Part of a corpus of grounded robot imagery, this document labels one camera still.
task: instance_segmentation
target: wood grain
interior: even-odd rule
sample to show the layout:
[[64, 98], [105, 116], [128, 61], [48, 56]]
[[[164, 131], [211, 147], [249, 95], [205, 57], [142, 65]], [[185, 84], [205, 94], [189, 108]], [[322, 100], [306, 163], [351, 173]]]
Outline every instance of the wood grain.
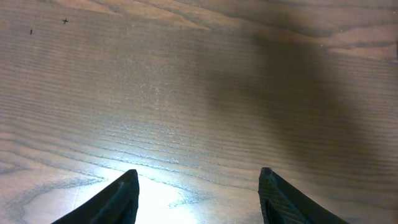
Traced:
[[261, 167], [398, 223], [397, 38], [395, 0], [2, 0], [1, 223], [128, 169], [137, 223], [262, 223]]

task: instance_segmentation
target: wooden table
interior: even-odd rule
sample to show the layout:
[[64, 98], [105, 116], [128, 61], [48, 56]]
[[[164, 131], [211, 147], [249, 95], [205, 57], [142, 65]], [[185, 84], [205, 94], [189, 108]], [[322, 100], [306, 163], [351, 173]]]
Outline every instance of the wooden table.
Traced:
[[396, 38], [396, 0], [1, 0], [1, 223], [128, 169], [137, 223], [262, 223], [261, 167], [397, 223]]

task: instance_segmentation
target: wooden surface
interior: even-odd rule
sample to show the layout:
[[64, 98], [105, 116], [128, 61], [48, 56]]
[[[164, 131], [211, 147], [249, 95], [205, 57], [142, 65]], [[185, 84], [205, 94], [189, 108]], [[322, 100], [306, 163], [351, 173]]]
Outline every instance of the wooden surface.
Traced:
[[1, 0], [1, 223], [128, 169], [137, 223], [262, 223], [261, 167], [398, 223], [397, 38], [396, 0]]

